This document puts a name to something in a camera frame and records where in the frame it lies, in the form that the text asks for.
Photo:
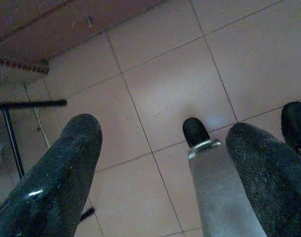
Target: black leg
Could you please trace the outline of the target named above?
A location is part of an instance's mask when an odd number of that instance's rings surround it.
[[[8,130],[8,134],[9,134],[9,139],[10,139],[10,142],[11,142],[12,151],[13,151],[13,155],[14,155],[14,158],[15,158],[15,161],[16,161],[19,177],[21,179],[24,176],[24,170],[23,170],[23,166],[22,166],[22,162],[21,162],[21,158],[20,158],[20,153],[19,153],[16,137],[15,137],[14,132],[13,132],[13,127],[12,127],[12,123],[11,123],[9,110],[8,109],[3,109],[2,112],[3,112],[4,120],[6,122],[7,130]]]
[[[87,219],[89,216],[91,216],[93,213],[95,213],[95,209],[93,207],[89,208],[85,213],[83,213],[80,217],[80,222],[82,222],[84,219]]]

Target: black metal frame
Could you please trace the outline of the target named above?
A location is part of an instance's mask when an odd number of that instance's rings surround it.
[[[16,136],[13,131],[11,117],[9,109],[24,109],[32,107],[56,107],[56,106],[65,106],[67,105],[66,100],[57,100],[57,101],[35,101],[35,102],[20,102],[20,103],[0,103],[0,110],[3,112],[3,118],[6,123],[12,152],[16,161],[16,166],[18,169],[20,179],[24,176],[24,169],[18,149],[18,144],[16,141]]]

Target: wooden cabinet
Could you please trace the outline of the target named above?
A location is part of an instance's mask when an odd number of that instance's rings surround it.
[[[0,56],[20,63],[39,63],[58,55],[159,0],[74,0],[0,41]],[[90,17],[93,27],[87,22]]]
[[[55,9],[65,0],[0,0],[0,38]]]

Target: tile floor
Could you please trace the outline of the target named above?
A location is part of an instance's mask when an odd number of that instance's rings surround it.
[[[39,111],[50,143],[79,113],[102,125],[96,215],[76,236],[201,237],[182,123],[283,140],[281,107],[301,100],[301,0],[168,0],[52,59],[28,91],[68,100]]]

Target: grout line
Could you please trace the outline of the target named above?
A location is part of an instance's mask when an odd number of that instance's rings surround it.
[[[185,231],[179,231],[179,232],[174,232],[174,233],[163,235],[163,236],[160,236],[160,237],[170,237],[170,236],[174,236],[174,235],[177,235],[177,234],[184,234],[185,232],[195,231],[195,230],[199,230],[201,228],[202,227],[196,227],[196,228],[193,228],[193,229],[189,229],[189,230],[185,230]]]
[[[28,100],[31,102],[31,97],[30,97],[27,85],[24,82],[23,82],[23,87],[24,87],[24,90],[26,91],[26,94],[28,96]],[[38,122],[38,126],[40,128],[41,133],[42,133],[42,136],[43,136],[43,139],[44,139],[45,144],[47,146],[47,149],[50,149],[50,147],[51,147],[50,143],[49,143],[47,135],[46,135],[46,133],[45,133],[45,131],[43,129],[43,126],[42,126],[42,123],[40,121],[40,118],[38,117],[37,111],[36,111],[36,109],[34,107],[32,107],[32,110],[33,110],[34,116],[35,116],[35,118],[36,118],[36,120]]]
[[[200,30],[201,30],[201,32],[202,32],[202,34],[204,35],[204,31],[203,31],[203,29],[202,29],[202,26],[201,26],[201,24],[200,24],[199,17],[198,17],[198,15],[196,14],[196,11],[195,11],[195,8],[194,8],[194,5],[193,5],[193,3],[192,3],[192,0],[189,0],[189,1],[190,1],[190,4],[191,4],[191,7],[192,7],[192,11],[194,12],[194,15],[195,15],[196,21],[197,21],[197,23],[198,23],[198,25],[199,25],[199,28],[200,28]]]
[[[96,83],[94,83],[94,84],[91,84],[91,85],[89,85],[89,86],[86,86],[85,88],[83,88],[83,89],[81,89],[81,90],[78,90],[78,91],[76,91],[76,92],[70,94],[69,96],[66,97],[66,99],[69,99],[69,98],[73,97],[74,95],[78,95],[78,94],[82,93],[82,92],[85,91],[85,90],[88,90],[88,89],[90,89],[90,88],[92,88],[92,87],[94,87],[94,86],[97,86],[97,85],[99,85],[99,84],[101,84],[101,83],[104,83],[104,82],[107,81],[107,80],[110,80],[110,79],[112,79],[112,78],[115,78],[115,77],[118,76],[118,75],[121,75],[121,73],[119,72],[119,73],[117,73],[117,74],[112,75],[111,77],[105,78],[105,79],[103,79],[103,80],[101,80],[101,81],[98,81],[98,82],[96,82]]]
[[[170,237],[170,236],[174,236],[174,235],[177,235],[177,234],[183,234],[184,235],[184,231],[174,232],[174,233],[166,234],[166,235],[163,235],[163,236],[160,236],[160,237]]]
[[[266,113],[269,113],[269,112],[272,112],[272,111],[281,109],[281,108],[283,108],[284,106],[285,106],[285,105],[282,105],[282,106],[276,107],[276,108],[274,108],[274,109],[272,109],[272,110],[268,110],[268,111],[266,111],[266,112],[263,112],[263,113],[261,113],[261,114],[254,115],[254,116],[251,116],[251,117],[248,117],[248,118],[244,118],[244,119],[240,120],[239,122],[244,122],[244,121],[247,121],[247,120],[249,120],[249,119],[253,119],[253,118],[258,117],[258,116],[260,116],[260,115],[264,115],[264,114],[266,114]]]
[[[220,81],[221,81],[221,83],[222,83],[222,86],[223,86],[224,92],[225,92],[225,94],[226,94],[226,97],[227,97],[227,99],[228,99],[228,101],[229,101],[229,104],[230,104],[230,106],[231,106],[231,109],[233,110],[233,113],[234,113],[234,116],[235,116],[236,122],[238,122],[238,119],[237,119],[236,112],[235,112],[235,110],[234,110],[233,104],[232,104],[232,103],[231,103],[231,101],[230,101],[230,98],[229,98],[228,92],[226,91],[226,88],[225,88],[224,82],[223,82],[223,80],[222,80],[222,77],[221,77],[221,74],[220,74],[219,68],[218,68],[218,67],[217,67],[217,65],[216,65],[216,61],[215,61],[215,59],[214,59],[214,56],[213,56],[212,50],[211,50],[211,48],[210,48],[210,46],[209,46],[209,44],[208,44],[208,41],[206,40],[206,38],[205,38],[205,37],[204,37],[204,40],[205,40],[205,43],[206,43],[206,45],[207,45],[207,47],[208,47],[208,49],[209,49],[209,51],[210,51],[210,54],[211,54],[211,57],[212,57],[212,60],[213,60],[214,66],[215,66],[215,68],[216,68],[216,71],[218,72],[218,75],[219,75]]]
[[[106,168],[103,168],[103,169],[98,169],[98,170],[95,171],[95,173],[100,173],[100,172],[105,171],[107,169],[111,169],[111,168],[117,167],[119,165],[126,164],[126,163],[129,163],[129,162],[134,161],[134,160],[138,160],[138,159],[143,158],[144,156],[147,156],[147,155],[151,155],[151,152],[142,154],[142,155],[134,157],[132,159],[128,159],[128,160],[123,161],[123,162],[118,163],[118,164],[113,164],[113,165],[107,166]]]
[[[216,130],[210,131],[209,133],[217,132],[217,131],[220,131],[220,130],[222,130],[222,129],[224,129],[224,128],[233,126],[233,125],[234,125],[234,123],[232,123],[232,124],[230,124],[230,125],[227,125],[227,126],[224,126],[224,127],[221,127],[221,128],[218,128],[218,129],[216,129]],[[183,141],[181,141],[181,142],[177,142],[177,143],[175,143],[175,144],[172,144],[172,145],[169,145],[169,146],[166,146],[166,147],[163,147],[163,148],[159,148],[158,150],[155,150],[155,151],[153,151],[152,153],[156,153],[156,152],[165,150],[165,149],[167,149],[167,148],[170,148],[170,147],[173,147],[173,146],[176,146],[176,145],[185,143],[185,142],[187,142],[187,141],[186,141],[186,140],[183,140]],[[142,154],[142,155],[140,155],[140,156],[134,157],[134,158],[132,158],[132,159],[128,159],[128,160],[126,160],[126,161],[123,161],[123,162],[121,162],[121,163],[114,164],[114,165],[108,166],[108,167],[106,167],[106,168],[96,170],[95,173],[99,173],[99,172],[105,171],[105,170],[107,170],[107,169],[111,169],[111,168],[117,167],[117,166],[119,166],[119,165],[122,165],[122,164],[125,164],[125,163],[129,163],[129,162],[134,161],[134,160],[138,160],[138,159],[140,159],[140,158],[142,158],[142,157],[144,157],[144,156],[151,155],[152,153],[151,153],[151,152],[148,152],[148,153]]]
[[[199,24],[199,26],[200,26],[200,30],[201,30],[202,34],[204,35],[203,29],[202,29],[202,27],[201,27],[201,24],[200,24],[198,15],[196,14],[196,11],[195,11],[195,8],[194,8],[194,6],[193,6],[193,4],[192,4],[192,1],[190,1],[190,3],[191,3],[191,6],[192,6],[192,10],[193,10],[193,12],[194,12],[194,15],[195,15],[195,17],[196,17],[196,20],[197,20],[197,22],[198,22],[198,24]],[[232,105],[232,103],[231,103],[231,101],[230,101],[230,98],[229,98],[229,96],[228,96],[228,93],[227,93],[227,91],[226,91],[224,82],[223,82],[223,80],[222,80],[222,78],[221,78],[221,74],[220,74],[219,68],[218,68],[217,65],[216,65],[216,61],[215,61],[215,59],[214,59],[212,50],[211,50],[211,48],[210,48],[210,46],[209,46],[209,44],[208,44],[208,41],[207,41],[206,38],[205,38],[205,35],[203,36],[203,38],[204,38],[205,43],[206,43],[206,45],[207,45],[207,47],[208,47],[208,49],[209,49],[209,52],[210,52],[210,55],[211,55],[211,57],[212,57],[214,66],[215,66],[216,71],[217,71],[217,73],[218,73],[218,75],[219,75],[220,81],[221,81],[221,83],[222,83],[223,89],[224,89],[224,91],[225,91],[225,94],[226,94],[227,99],[228,99],[228,101],[229,101],[229,104],[230,104],[230,106],[231,106],[231,109],[232,109],[232,111],[233,111],[233,113],[234,113],[236,122],[238,122],[237,115],[236,115],[236,113],[235,113],[234,107],[233,107],[233,105]]]
[[[181,141],[181,142],[177,142],[177,143],[175,143],[175,144],[173,144],[173,145],[169,145],[169,146],[166,146],[166,147],[163,147],[163,148],[159,148],[159,149],[157,149],[157,150],[155,150],[155,151],[153,151],[153,152],[154,152],[154,153],[156,153],[156,152],[159,152],[159,151],[165,150],[165,149],[167,149],[167,148],[170,148],[170,147],[173,147],[173,146],[176,146],[176,145],[182,144],[182,143],[184,143],[184,142],[187,142],[187,141],[186,141],[186,140],[183,140],[183,141]]]
[[[124,71],[121,72],[121,73],[126,73],[126,72],[129,71],[129,70],[132,70],[132,69],[134,69],[134,68],[136,68],[136,67],[139,67],[139,66],[141,66],[141,65],[143,65],[143,64],[146,64],[146,63],[148,63],[149,61],[151,61],[151,60],[153,60],[153,59],[155,59],[155,58],[158,58],[158,57],[160,57],[160,56],[162,56],[162,55],[164,55],[164,54],[166,54],[166,53],[169,53],[169,52],[171,52],[171,51],[173,51],[173,50],[175,50],[175,49],[177,49],[177,48],[180,48],[180,47],[185,46],[185,45],[187,45],[187,44],[189,44],[189,43],[192,43],[193,41],[196,41],[196,40],[198,40],[198,39],[200,39],[200,38],[202,38],[202,37],[204,37],[204,36],[202,35],[202,36],[196,37],[196,38],[194,38],[194,39],[191,39],[190,41],[185,42],[185,43],[182,43],[182,44],[180,44],[180,45],[178,45],[178,46],[176,46],[176,47],[173,47],[173,48],[171,48],[171,49],[169,49],[169,50],[167,50],[167,51],[165,51],[165,52],[163,52],[163,53],[161,53],[161,54],[159,54],[159,55],[156,55],[156,56],[154,56],[154,57],[148,59],[147,61],[145,61],[145,62],[143,62],[143,63],[140,63],[140,64],[138,64],[138,65],[135,65],[135,66],[132,67],[132,68],[126,69],[126,70],[124,70]]]
[[[43,80],[43,83],[44,83],[46,92],[47,92],[47,94],[48,94],[48,97],[50,98],[50,100],[53,100],[52,97],[51,97],[50,91],[49,91],[49,89],[48,89],[48,87],[47,87],[46,81],[44,80],[44,78],[42,78],[42,80]],[[61,127],[61,130],[63,130],[63,126],[62,126],[62,123],[61,123],[61,121],[60,121],[60,119],[59,119],[59,117],[58,117],[56,108],[53,107],[53,110],[54,110],[55,116],[56,116],[56,118],[57,118],[57,120],[58,120],[58,124],[59,124],[60,127]]]
[[[223,28],[225,28],[225,27],[227,27],[227,26],[229,26],[229,25],[231,25],[231,24],[234,24],[234,23],[236,23],[236,22],[238,22],[238,21],[241,21],[241,20],[243,20],[243,19],[245,19],[245,18],[247,18],[247,17],[249,17],[249,16],[251,16],[251,15],[254,15],[254,14],[256,14],[256,13],[262,11],[262,10],[265,10],[265,9],[267,9],[267,8],[273,6],[273,5],[276,5],[276,4],[280,3],[280,2],[282,2],[282,0],[279,0],[279,1],[275,2],[275,3],[272,3],[272,4],[269,5],[269,6],[266,6],[266,7],[264,7],[264,8],[261,8],[261,9],[255,11],[255,12],[250,13],[250,14],[247,15],[247,16],[243,16],[243,17],[241,17],[241,18],[239,18],[239,19],[237,19],[237,20],[235,20],[235,21],[233,21],[233,22],[230,22],[230,23],[228,23],[228,24],[226,24],[226,25],[224,25],[224,26],[221,26],[221,27],[219,27],[219,28],[217,28],[217,29],[215,29],[215,30],[212,30],[211,32],[205,34],[204,36],[208,36],[208,35],[210,35],[211,33],[214,33],[214,32],[216,32],[216,31],[218,31],[218,30],[220,30],[220,29],[223,29]]]
[[[89,197],[89,196],[88,196],[88,201],[89,201],[89,203],[90,203],[91,207],[93,207],[93,205],[92,205],[92,202],[91,202],[91,200],[90,200],[90,197]],[[100,229],[100,231],[101,231],[102,237],[105,237],[105,234],[103,233],[103,230],[102,230],[102,228],[101,228],[100,222],[99,222],[99,220],[98,220],[98,217],[97,217],[97,214],[96,214],[96,209],[95,209],[95,212],[94,212],[93,214],[94,214],[94,215],[95,215],[95,217],[96,217],[97,224],[98,224],[98,226],[99,226],[99,229]]]
[[[108,38],[110,47],[111,47],[111,49],[112,49],[112,52],[113,52],[115,61],[116,61],[116,63],[117,63],[117,66],[118,66],[118,68],[119,68],[119,70],[120,70],[122,79],[123,79],[123,81],[124,81],[124,83],[125,83],[127,92],[128,92],[128,94],[129,94],[129,96],[130,96],[130,98],[131,98],[131,101],[132,101],[132,104],[133,104],[133,106],[134,106],[135,113],[136,113],[136,115],[137,115],[137,118],[138,118],[138,120],[139,120],[139,122],[140,122],[140,125],[141,125],[141,128],[142,128],[142,130],[143,130],[143,133],[144,133],[144,135],[145,135],[147,144],[148,144],[148,146],[149,146],[149,148],[150,148],[151,155],[152,155],[152,157],[153,157],[153,160],[155,161],[155,164],[156,164],[156,167],[157,167],[159,176],[160,176],[160,178],[161,178],[161,180],[162,180],[162,183],[163,183],[163,185],[164,185],[164,188],[165,188],[165,190],[166,190],[166,193],[167,193],[167,196],[168,196],[168,198],[169,198],[171,207],[172,207],[172,209],[173,209],[173,211],[174,211],[174,213],[175,213],[175,216],[176,216],[177,222],[178,222],[178,224],[179,224],[180,230],[182,230],[182,226],[181,226],[180,220],[179,220],[179,218],[178,218],[176,209],[175,209],[175,207],[174,207],[174,205],[173,205],[173,203],[172,203],[172,200],[171,200],[170,195],[169,195],[168,190],[167,190],[167,186],[166,186],[165,181],[164,181],[164,179],[163,179],[163,177],[162,177],[162,174],[161,174],[161,172],[160,172],[160,169],[159,169],[158,163],[157,163],[157,161],[156,161],[156,159],[155,159],[154,153],[153,153],[153,151],[152,151],[152,149],[151,149],[151,145],[150,145],[150,142],[149,142],[149,140],[148,140],[148,138],[147,138],[147,136],[146,136],[145,129],[144,129],[143,125],[142,125],[141,118],[140,118],[139,114],[137,113],[137,109],[136,109],[135,103],[134,103],[134,101],[133,101],[132,94],[131,94],[131,92],[130,92],[130,90],[129,90],[129,87],[128,87],[128,85],[127,85],[127,83],[126,83],[126,81],[125,81],[125,78],[124,78],[124,76],[123,76],[123,73],[122,73],[122,71],[121,71],[119,62],[118,62],[118,60],[117,60],[117,57],[116,57],[114,48],[113,48],[113,46],[112,46],[112,44],[111,44],[111,41],[110,41],[110,38],[109,38],[109,34],[108,34],[108,33],[107,33],[107,38]]]

